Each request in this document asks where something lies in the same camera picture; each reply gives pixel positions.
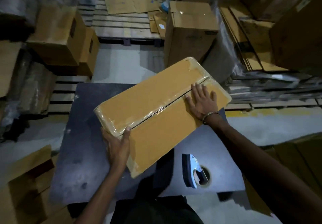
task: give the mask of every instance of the person's left arm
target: person's left arm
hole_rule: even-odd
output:
[[[115,188],[121,178],[130,154],[130,128],[124,131],[122,140],[108,134],[102,129],[103,139],[110,161],[110,171],[106,178],[88,202],[87,206],[75,221],[75,224],[101,224],[103,223]]]

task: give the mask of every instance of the table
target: table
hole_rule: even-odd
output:
[[[51,184],[50,197],[64,204],[88,202],[109,171],[101,124],[93,112],[103,101],[134,84],[81,83],[66,125],[62,146]],[[226,119],[224,110],[219,112]],[[187,188],[182,176],[182,153],[191,153],[211,173],[207,187]],[[115,198],[129,199],[141,194],[156,197],[244,190],[239,168],[209,126],[202,125],[159,159],[144,173],[132,179],[124,172]]]

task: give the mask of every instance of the person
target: person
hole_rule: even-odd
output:
[[[290,170],[257,147],[232,128],[217,113],[215,92],[205,86],[191,85],[194,100],[185,99],[191,113],[209,125],[226,146],[236,165],[282,223],[322,223],[322,200]],[[76,224],[101,224],[113,198],[115,188],[122,177],[129,157],[127,127],[122,140],[102,130],[107,143],[110,171],[95,195],[75,221]],[[111,223],[202,223],[197,214],[181,199],[181,205],[171,201],[137,200],[128,211],[118,211]]]

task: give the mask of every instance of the hand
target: hand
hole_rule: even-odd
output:
[[[123,172],[130,155],[131,128],[127,127],[125,129],[123,138],[121,140],[107,133],[102,127],[101,131],[106,144],[108,159],[111,165],[110,169],[117,169]]]
[[[191,113],[199,120],[209,112],[218,111],[217,106],[217,95],[214,91],[209,94],[207,87],[205,85],[192,84],[191,85],[192,94],[195,98],[195,104],[192,99],[186,95]]]

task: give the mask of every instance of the bracelet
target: bracelet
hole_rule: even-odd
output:
[[[215,111],[212,111],[212,112],[208,112],[207,114],[205,114],[204,116],[203,116],[203,118],[202,118],[202,123],[204,124],[204,125],[207,125],[207,123],[205,122],[205,119],[208,117],[208,116],[210,116],[211,114],[219,114],[218,112],[215,112]]]

